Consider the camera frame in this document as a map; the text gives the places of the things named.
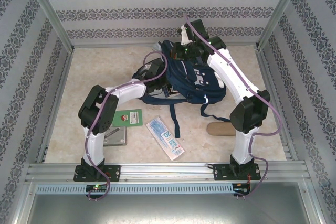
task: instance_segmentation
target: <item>patterned wallpaper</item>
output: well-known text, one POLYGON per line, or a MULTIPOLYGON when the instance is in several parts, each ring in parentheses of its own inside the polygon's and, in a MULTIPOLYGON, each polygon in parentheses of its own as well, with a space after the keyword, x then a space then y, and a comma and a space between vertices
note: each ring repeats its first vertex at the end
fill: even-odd
POLYGON ((36 161, 68 53, 37 0, 0 0, 0 223, 36 161))
POLYGON ((257 42, 279 0, 50 0, 74 45, 177 41, 183 14, 226 42, 257 42))
POLYGON ((336 223, 336 0, 291 0, 264 54, 298 156, 336 223))

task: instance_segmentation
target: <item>green card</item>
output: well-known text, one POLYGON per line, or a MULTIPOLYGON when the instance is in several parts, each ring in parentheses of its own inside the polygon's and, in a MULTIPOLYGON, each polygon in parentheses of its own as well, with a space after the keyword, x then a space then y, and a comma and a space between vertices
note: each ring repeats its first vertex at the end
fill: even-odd
POLYGON ((114 114, 113 127, 133 127, 142 125, 142 112, 138 110, 120 110, 114 114))

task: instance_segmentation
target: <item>beige floor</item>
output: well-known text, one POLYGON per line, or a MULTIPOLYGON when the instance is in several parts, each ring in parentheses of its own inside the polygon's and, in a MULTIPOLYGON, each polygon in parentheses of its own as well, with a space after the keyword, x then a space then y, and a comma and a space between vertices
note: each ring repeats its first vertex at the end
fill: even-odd
MULTIPOLYGON (((244 74, 259 89, 264 82, 252 46, 231 46, 230 53, 244 74)), ((49 144, 46 163, 78 163, 84 153, 85 136, 77 113, 92 86, 112 87, 130 80, 142 65, 143 57, 151 48, 92 48, 76 49, 70 67, 66 87, 61 100, 55 127, 49 144)), ((227 92, 225 99, 210 105, 207 113, 229 117, 235 107, 233 97, 227 92)), ((199 114, 200 105, 178 104, 176 114, 181 127, 180 144, 185 153, 177 162, 229 161, 235 138, 210 136, 206 126, 214 119, 199 114)), ((168 106, 146 105, 136 99, 121 105, 119 110, 142 109, 143 122, 160 115, 173 132, 168 106)), ((268 113, 261 127, 262 132, 276 129, 272 112, 268 113)), ((253 153, 270 161, 286 160, 279 135, 256 138, 253 153)), ((146 126, 130 127, 127 131, 127 146, 105 147, 106 162, 170 162, 146 126)))

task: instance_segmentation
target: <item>purple cable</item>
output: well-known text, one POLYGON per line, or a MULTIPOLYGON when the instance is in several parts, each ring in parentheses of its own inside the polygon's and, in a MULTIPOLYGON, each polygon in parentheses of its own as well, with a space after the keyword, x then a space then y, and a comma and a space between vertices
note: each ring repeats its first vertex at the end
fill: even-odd
POLYGON ((279 112, 268 102, 266 101, 264 98, 262 98, 260 95, 258 95, 255 91, 253 91, 251 89, 251 87, 247 84, 247 82, 244 80, 244 78, 241 76, 241 74, 238 72, 238 70, 236 69, 236 67, 231 64, 231 62, 225 58, 224 55, 222 55, 215 47, 213 47, 208 41, 206 41, 206 39, 204 39, 198 32, 197 30, 192 26, 192 24, 190 23, 189 19, 188 19, 188 16, 186 14, 184 14, 184 18, 187 22, 187 24, 190 26, 191 30, 194 32, 194 34, 196 34, 196 36, 198 38, 200 38, 201 41, 203 41, 206 45, 208 45, 214 52, 216 52, 220 57, 222 57, 223 60, 225 60, 231 67, 232 69, 236 72, 236 74, 238 75, 239 79, 243 82, 243 84, 245 85, 245 87, 247 88, 247 90, 249 90, 253 95, 255 95, 259 100, 261 100, 264 104, 266 104, 273 112, 274 114, 277 116, 278 120, 279 120, 279 127, 276 131, 274 132, 271 132, 271 133, 253 133, 251 135, 251 139, 249 141, 249 145, 248 145, 248 152, 249 152, 249 155, 254 158, 254 159, 257 159, 257 160, 261 160, 261 161, 264 161, 265 164, 266 164, 266 169, 265 169, 265 172, 264 172, 264 175, 262 176, 260 182, 258 183, 258 185, 256 186, 256 188, 250 192, 246 197, 249 197, 252 193, 254 193, 258 188, 259 186, 261 185, 261 183, 264 181, 265 177, 266 177, 266 174, 268 172, 268 162, 266 159, 262 158, 262 157, 256 157, 252 154, 252 143, 253 143, 253 140, 254 140, 254 137, 255 136, 273 136, 273 135, 276 135, 278 134, 281 129, 282 129, 282 119, 281 119, 281 116, 279 114, 279 112))
MULTIPOLYGON (((146 82, 149 82, 149 81, 154 81, 154 80, 160 78, 161 76, 163 76, 163 74, 166 72, 166 70, 167 70, 167 66, 168 66, 168 61, 167 61, 166 56, 165 56, 162 52, 160 52, 160 51, 153 51, 153 52, 150 52, 150 53, 148 53, 148 54, 145 56, 145 58, 143 59, 143 64, 144 64, 144 65, 145 65, 145 61, 146 61, 147 57, 148 57, 149 55, 151 55, 151 54, 161 54, 161 56, 162 56, 162 58, 164 59, 164 62, 165 62, 165 66, 164 66, 163 71, 162 71, 158 76, 156 76, 156 77, 154 77, 154 78, 151 78, 151 79, 148 79, 148 80, 143 80, 143 81, 127 82, 127 83, 124 83, 124 84, 122 84, 122 85, 120 85, 120 86, 118 86, 118 87, 116 87, 116 88, 110 90, 110 92, 107 93, 107 95, 105 96, 103 102, 101 103, 101 106, 100 106, 100 109, 99 109, 99 111, 98 111, 98 114, 97 114, 96 118, 94 119, 93 124, 92 124, 91 128, 89 129, 89 131, 88 131, 88 133, 87 133, 87 135, 86 135, 86 138, 85 138, 85 152, 86 152, 86 155, 87 155, 87 157, 88 157, 88 160, 90 161, 91 165, 92 165, 92 166, 93 166, 93 167, 94 167, 94 168, 95 168, 101 175, 103 175, 103 176, 106 178, 106 180, 107 180, 106 185, 108 186, 108 188, 107 188, 107 190, 105 191, 105 193, 104 193, 102 196, 100 196, 99 198, 94 199, 95 201, 104 198, 104 197, 108 194, 108 192, 110 191, 110 187, 111 187, 111 181, 110 181, 110 178, 109 178, 109 177, 108 177, 102 170, 100 170, 100 169, 93 163, 93 161, 92 161, 92 159, 91 159, 91 157, 90 157, 89 150, 88 150, 88 142, 89 142, 90 134, 92 133, 92 130, 95 128, 95 126, 96 126, 96 124, 97 124, 97 122, 98 122, 98 120, 99 120, 99 117, 100 117, 100 115, 101 115, 101 113, 102 113, 102 110, 103 110, 103 108, 104 108, 104 106, 105 106, 105 104, 106 104, 106 101, 107 101, 108 97, 110 96, 110 94, 111 94, 113 91, 118 90, 118 89, 120 89, 120 88, 123 88, 123 87, 125 87, 125 86, 129 86, 129 85, 134 85, 134 84, 146 83, 146 82)), ((92 192, 92 191, 89 191, 89 194, 88 194, 88 198, 89 198, 89 200, 92 200, 92 198, 90 197, 91 192, 92 192)))

